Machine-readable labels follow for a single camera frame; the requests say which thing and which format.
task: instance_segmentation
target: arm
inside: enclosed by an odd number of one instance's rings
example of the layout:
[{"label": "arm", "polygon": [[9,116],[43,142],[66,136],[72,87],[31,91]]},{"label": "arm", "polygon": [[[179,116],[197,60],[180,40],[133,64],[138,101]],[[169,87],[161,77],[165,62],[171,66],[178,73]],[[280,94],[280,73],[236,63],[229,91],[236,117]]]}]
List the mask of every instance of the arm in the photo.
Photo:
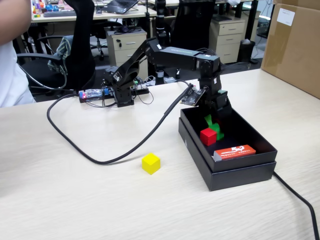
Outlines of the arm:
[{"label": "arm", "polygon": [[30,23],[30,0],[0,0],[0,45],[26,32]]},{"label": "arm", "polygon": [[139,73],[139,61],[144,56],[147,56],[148,62],[152,65],[157,64],[199,72],[200,89],[204,89],[205,92],[196,104],[209,110],[208,112],[211,112],[218,119],[231,114],[232,108],[227,96],[228,92],[221,91],[220,58],[200,51],[177,47],[162,49],[155,37],[145,40],[131,58],[115,72],[105,76],[105,83],[114,89],[114,98],[118,103],[131,101],[130,86],[134,85],[134,78]]}]

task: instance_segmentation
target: black box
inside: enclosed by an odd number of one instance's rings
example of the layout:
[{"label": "black box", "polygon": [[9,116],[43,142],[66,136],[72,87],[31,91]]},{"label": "black box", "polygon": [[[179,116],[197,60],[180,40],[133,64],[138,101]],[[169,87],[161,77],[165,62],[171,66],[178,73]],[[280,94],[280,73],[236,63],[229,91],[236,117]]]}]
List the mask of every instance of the black box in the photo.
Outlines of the black box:
[{"label": "black box", "polygon": [[[200,131],[208,127],[200,108],[181,110],[179,133],[210,191],[269,180],[276,167],[277,150],[235,110],[219,125],[224,140],[205,146]],[[255,155],[214,161],[215,150],[249,145]]]}]

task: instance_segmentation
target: red cube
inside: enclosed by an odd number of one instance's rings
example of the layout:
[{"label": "red cube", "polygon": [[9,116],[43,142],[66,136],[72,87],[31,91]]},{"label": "red cube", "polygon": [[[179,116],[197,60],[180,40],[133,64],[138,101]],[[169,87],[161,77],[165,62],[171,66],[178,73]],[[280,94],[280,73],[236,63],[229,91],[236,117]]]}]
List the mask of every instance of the red cube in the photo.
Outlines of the red cube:
[{"label": "red cube", "polygon": [[200,140],[204,145],[210,146],[217,140],[217,132],[211,128],[206,128],[200,132]]}]

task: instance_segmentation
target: person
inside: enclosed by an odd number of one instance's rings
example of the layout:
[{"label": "person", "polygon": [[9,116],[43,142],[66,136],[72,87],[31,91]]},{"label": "person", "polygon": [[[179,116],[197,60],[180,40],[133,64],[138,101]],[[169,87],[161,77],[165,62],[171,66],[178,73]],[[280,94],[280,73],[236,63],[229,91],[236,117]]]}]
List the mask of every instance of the person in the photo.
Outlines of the person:
[{"label": "person", "polygon": [[0,0],[0,108],[35,103],[12,42],[28,30],[31,16],[30,0]]}]

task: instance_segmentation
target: circuit board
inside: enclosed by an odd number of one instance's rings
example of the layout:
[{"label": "circuit board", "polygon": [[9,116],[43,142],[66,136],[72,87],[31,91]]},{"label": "circuit board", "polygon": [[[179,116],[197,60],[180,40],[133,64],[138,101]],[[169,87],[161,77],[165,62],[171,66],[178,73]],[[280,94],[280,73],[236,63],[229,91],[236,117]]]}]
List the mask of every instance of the circuit board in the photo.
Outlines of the circuit board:
[{"label": "circuit board", "polygon": [[199,99],[202,97],[202,95],[206,92],[205,89],[190,89],[190,91],[181,99],[180,103],[189,105],[189,106],[195,106]]}]

